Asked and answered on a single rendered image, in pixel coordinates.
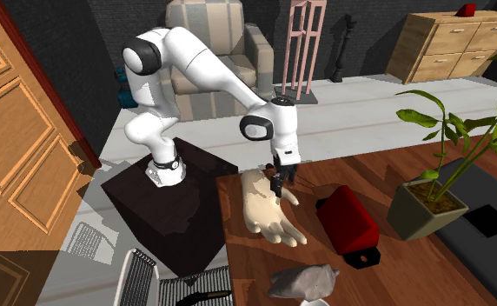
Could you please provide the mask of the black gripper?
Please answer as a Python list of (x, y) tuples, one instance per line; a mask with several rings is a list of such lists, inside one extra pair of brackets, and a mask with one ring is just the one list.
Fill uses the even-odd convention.
[(274, 167), (275, 173), (270, 179), (270, 189), (277, 197), (281, 198), (283, 180), (286, 180), (288, 184), (295, 183), (296, 165), (281, 165), (280, 163), (276, 163)]

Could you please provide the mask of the cream hand figure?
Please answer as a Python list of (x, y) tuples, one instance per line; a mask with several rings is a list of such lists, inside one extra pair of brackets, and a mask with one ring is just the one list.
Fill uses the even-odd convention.
[(291, 191), (282, 188), (282, 195), (277, 196), (261, 170), (244, 171), (241, 183), (243, 218), (250, 232), (262, 234), (270, 243), (284, 243), (292, 248), (298, 243), (308, 242), (282, 211), (282, 199), (287, 199), (294, 206), (299, 204)]

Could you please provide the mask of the red block with black base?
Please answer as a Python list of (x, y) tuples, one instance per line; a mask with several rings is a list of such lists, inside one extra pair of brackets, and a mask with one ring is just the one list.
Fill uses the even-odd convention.
[(315, 207), (335, 252), (348, 265), (365, 269), (380, 263), (379, 227), (347, 185), (319, 199)]

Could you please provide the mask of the dark robot stand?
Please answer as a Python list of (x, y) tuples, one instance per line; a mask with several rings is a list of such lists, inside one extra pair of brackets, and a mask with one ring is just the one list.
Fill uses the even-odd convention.
[(174, 139), (186, 177), (157, 188), (145, 175), (146, 156), (102, 184), (124, 222), (149, 252), (177, 276), (204, 271), (225, 244), (216, 178), (238, 167), (181, 138)]

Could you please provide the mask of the green plant in grey pot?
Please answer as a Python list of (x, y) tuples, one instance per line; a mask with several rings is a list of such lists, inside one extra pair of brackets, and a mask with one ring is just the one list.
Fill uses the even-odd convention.
[[(432, 94), (424, 90), (409, 92), (436, 103), (442, 118), (412, 109), (396, 112), (405, 123), (433, 128), (434, 131), (424, 137), (426, 141), (436, 136), (441, 138), (440, 150), (433, 153), (439, 159), (439, 166), (434, 170), (424, 170), (416, 180), (400, 184), (389, 207), (387, 221), (404, 241), (428, 236), (468, 211), (468, 206), (449, 190), (450, 187), (488, 150), (497, 154), (497, 112), (494, 116), (462, 120), (447, 112), (442, 101)], [(464, 140), (462, 152), (467, 156), (446, 182), (439, 183), (441, 167), (448, 155), (445, 142), (450, 140), (457, 144), (461, 138)]]

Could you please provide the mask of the pink rack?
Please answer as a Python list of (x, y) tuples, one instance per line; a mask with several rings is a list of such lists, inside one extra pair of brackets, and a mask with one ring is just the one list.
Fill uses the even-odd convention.
[(274, 86), (277, 96), (296, 104), (316, 105), (312, 90), (316, 57), (321, 41), (327, 0), (289, 0), (282, 79)]

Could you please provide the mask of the black chess piece figure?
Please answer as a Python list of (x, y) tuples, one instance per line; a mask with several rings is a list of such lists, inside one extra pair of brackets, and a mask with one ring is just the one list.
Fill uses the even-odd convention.
[(335, 68), (333, 71), (330, 80), (333, 83), (341, 83), (342, 82), (342, 72), (345, 67), (345, 56), (346, 56), (346, 48), (348, 46), (348, 42), (352, 36), (353, 29), (355, 28), (357, 21), (354, 20), (352, 15), (346, 14), (344, 18), (346, 22), (345, 35), (342, 39), (341, 50), (338, 54), (337, 60), (335, 62)]

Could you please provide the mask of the brown wooden table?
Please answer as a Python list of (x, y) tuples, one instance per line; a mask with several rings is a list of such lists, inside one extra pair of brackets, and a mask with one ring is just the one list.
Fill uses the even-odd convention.
[[(437, 165), (438, 143), (425, 143), (305, 163), (290, 186), (299, 205), (282, 201), (288, 220), (308, 239), (291, 248), (249, 232), (242, 215), (238, 175), (217, 178), (222, 226), (235, 306), (300, 306), (295, 299), (268, 295), (270, 277), (300, 265), (328, 263), (340, 274), (330, 306), (497, 306), (497, 300), (461, 261), (431, 235), (402, 241), (388, 224), (397, 186)], [(355, 269), (335, 250), (316, 216), (317, 200), (347, 185), (380, 230), (379, 264)]]

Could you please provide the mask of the teal thing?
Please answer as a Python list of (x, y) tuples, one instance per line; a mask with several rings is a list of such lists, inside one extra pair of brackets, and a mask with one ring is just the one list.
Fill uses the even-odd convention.
[(134, 100), (131, 94), (128, 78), (126, 76), (126, 70), (124, 69), (124, 67), (116, 67), (114, 76), (120, 84), (120, 90), (117, 93), (117, 99), (118, 102), (120, 103), (121, 108), (122, 109), (137, 108), (138, 104)]

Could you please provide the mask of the wooden chest of drawers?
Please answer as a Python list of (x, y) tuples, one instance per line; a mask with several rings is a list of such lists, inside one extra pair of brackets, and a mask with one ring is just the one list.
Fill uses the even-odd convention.
[(479, 77), (497, 54), (497, 11), (410, 13), (385, 70), (404, 84)]

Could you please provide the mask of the dark grey mat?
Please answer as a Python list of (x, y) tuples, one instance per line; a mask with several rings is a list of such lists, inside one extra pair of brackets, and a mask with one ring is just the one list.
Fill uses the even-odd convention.
[(497, 179), (474, 164), (449, 191), (468, 211), (435, 234), (497, 299)]

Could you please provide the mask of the wooden panelled door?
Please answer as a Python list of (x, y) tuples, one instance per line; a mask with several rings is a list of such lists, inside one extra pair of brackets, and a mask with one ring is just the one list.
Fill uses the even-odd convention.
[(95, 168), (0, 17), (0, 306), (35, 306)]

